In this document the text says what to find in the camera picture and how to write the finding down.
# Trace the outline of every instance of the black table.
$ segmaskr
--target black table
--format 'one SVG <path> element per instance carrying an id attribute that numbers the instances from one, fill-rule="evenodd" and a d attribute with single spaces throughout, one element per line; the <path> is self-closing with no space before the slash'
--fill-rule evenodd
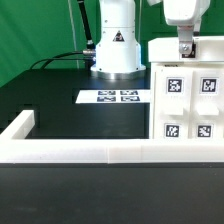
<path id="1" fill-rule="evenodd" d="M 147 138 L 148 104 L 74 102 L 80 89 L 149 86 L 149 71 L 119 82 L 26 71 L 0 88 L 0 128 L 34 109 L 30 139 Z M 223 164 L 0 164 L 0 223 L 223 224 L 223 210 Z"/>
<path id="2" fill-rule="evenodd" d="M 28 138 L 148 138 L 149 104 L 75 104 L 79 90 L 149 88 L 145 79 L 110 81 L 86 70 L 25 71 L 0 89 L 0 131 L 23 110 L 34 109 Z"/>

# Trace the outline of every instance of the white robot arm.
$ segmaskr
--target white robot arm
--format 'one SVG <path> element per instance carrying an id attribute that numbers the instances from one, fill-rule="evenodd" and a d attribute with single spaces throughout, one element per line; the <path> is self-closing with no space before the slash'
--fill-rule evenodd
<path id="1" fill-rule="evenodd" d="M 162 0 L 148 0 L 156 4 Z M 163 0 L 166 23 L 177 26 L 179 51 L 189 55 L 192 52 L 193 34 L 199 32 L 201 17 L 209 8 L 210 0 Z"/>

